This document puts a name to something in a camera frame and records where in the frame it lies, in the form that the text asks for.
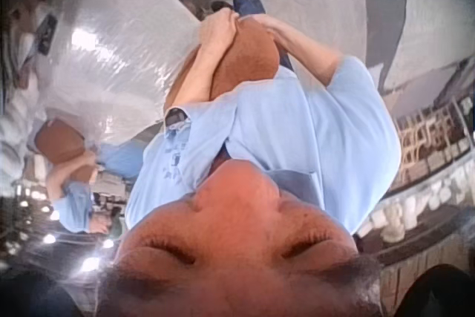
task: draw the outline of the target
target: hair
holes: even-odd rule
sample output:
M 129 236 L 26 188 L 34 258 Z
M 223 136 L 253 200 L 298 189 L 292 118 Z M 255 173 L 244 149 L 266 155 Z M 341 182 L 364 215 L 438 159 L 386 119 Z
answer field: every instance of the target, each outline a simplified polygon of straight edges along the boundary
M 360 255 L 323 272 L 308 272 L 310 275 L 318 276 L 322 281 L 341 289 L 342 294 L 352 296 L 349 304 L 325 307 L 325 311 L 315 311 L 315 316 L 382 317 L 379 296 L 380 272 L 379 262 L 368 255 Z M 129 278 L 126 272 L 112 269 L 105 272 L 99 283 L 95 316 L 135 316 L 135 311 L 125 311 L 117 303 L 120 301 L 121 295 L 132 294 L 139 300 L 149 301 L 150 298 L 160 296 L 160 293 L 167 291 L 168 288 L 166 282 L 152 282 L 141 277 Z M 249 311 L 249 315 L 253 316 L 253 311 Z M 242 313 L 236 314 L 236 316 L 244 317 Z

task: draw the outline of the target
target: jeans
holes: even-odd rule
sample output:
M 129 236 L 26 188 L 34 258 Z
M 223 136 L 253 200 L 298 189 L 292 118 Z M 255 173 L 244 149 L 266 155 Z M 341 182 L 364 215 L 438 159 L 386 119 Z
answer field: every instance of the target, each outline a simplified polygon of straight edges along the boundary
M 262 5 L 261 0 L 233 0 L 235 10 L 239 13 L 240 16 L 247 16 L 253 14 L 265 14 L 266 10 Z M 281 56 L 281 66 L 290 69 L 293 71 L 292 64 L 290 63 L 290 58 L 287 53 L 279 49 L 279 54 Z

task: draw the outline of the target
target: ceiling light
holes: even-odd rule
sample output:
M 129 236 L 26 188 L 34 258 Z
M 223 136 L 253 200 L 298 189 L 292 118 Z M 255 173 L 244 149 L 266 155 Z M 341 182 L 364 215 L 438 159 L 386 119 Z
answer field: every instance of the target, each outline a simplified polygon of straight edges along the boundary
M 114 241 L 112 239 L 106 239 L 104 240 L 104 243 L 102 243 L 102 247 L 104 249 L 110 249 L 114 247 Z
M 59 212 L 58 211 L 53 211 L 50 215 L 51 220 L 59 220 Z
M 99 263 L 101 259 L 99 258 L 87 258 L 82 262 L 81 271 L 90 272 L 99 269 Z
M 52 234 L 45 235 L 43 238 L 43 243 L 45 244 L 53 244 L 56 242 L 56 238 Z

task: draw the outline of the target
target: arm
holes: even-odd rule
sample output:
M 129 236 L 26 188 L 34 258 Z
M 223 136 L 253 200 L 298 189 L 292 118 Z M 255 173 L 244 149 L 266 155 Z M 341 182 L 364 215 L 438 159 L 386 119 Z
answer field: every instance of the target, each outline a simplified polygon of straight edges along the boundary
M 172 105 L 209 101 L 213 74 L 236 35 L 237 16 L 225 8 L 203 22 L 200 49 Z
M 83 155 L 75 159 L 56 165 L 46 178 L 47 195 L 50 201 L 53 203 L 64 197 L 62 186 L 73 172 L 83 166 L 95 165 L 95 162 L 96 155 L 92 151 L 85 151 Z
M 318 81 L 327 87 L 343 56 L 323 44 L 316 42 L 292 26 L 260 14 L 253 16 L 273 36 L 274 40 L 294 56 Z

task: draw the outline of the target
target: person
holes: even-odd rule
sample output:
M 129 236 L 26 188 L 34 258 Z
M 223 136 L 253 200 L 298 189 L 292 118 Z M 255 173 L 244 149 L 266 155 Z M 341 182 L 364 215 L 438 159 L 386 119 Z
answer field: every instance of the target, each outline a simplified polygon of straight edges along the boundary
M 379 265 L 351 234 L 398 171 L 390 115 L 357 58 L 259 0 L 234 6 L 315 81 L 304 90 L 280 66 L 209 102 L 237 20 L 227 7 L 206 18 L 165 131 L 144 152 L 96 316 L 380 316 Z
M 126 180 L 133 180 L 143 164 L 144 145 L 131 140 L 120 146 L 101 144 L 96 154 L 86 150 L 65 163 L 55 165 L 46 178 L 48 199 L 59 213 L 59 222 L 70 232 L 108 234 L 112 225 L 111 216 L 94 212 L 94 196 L 91 184 L 97 176 L 94 170 L 89 183 L 71 179 L 71 175 L 83 166 L 96 166 L 99 163 L 105 171 Z

